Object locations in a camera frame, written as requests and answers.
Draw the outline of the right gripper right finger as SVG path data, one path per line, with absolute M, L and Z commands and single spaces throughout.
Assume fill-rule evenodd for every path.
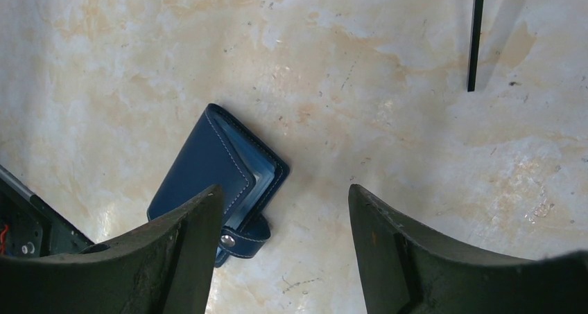
M 484 250 L 358 184 L 350 224 L 369 313 L 586 313 L 587 253 L 538 261 Z

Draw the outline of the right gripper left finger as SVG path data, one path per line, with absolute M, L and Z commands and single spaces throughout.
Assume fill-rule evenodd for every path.
M 222 228 L 223 192 L 77 254 L 1 258 L 2 313 L 204 313 Z

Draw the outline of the blue leather card holder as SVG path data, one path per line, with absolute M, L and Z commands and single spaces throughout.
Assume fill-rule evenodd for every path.
M 263 211 L 290 173 L 287 163 L 217 104 L 205 108 L 146 215 L 156 219 L 212 185 L 223 191 L 215 266 L 251 259 L 271 237 Z

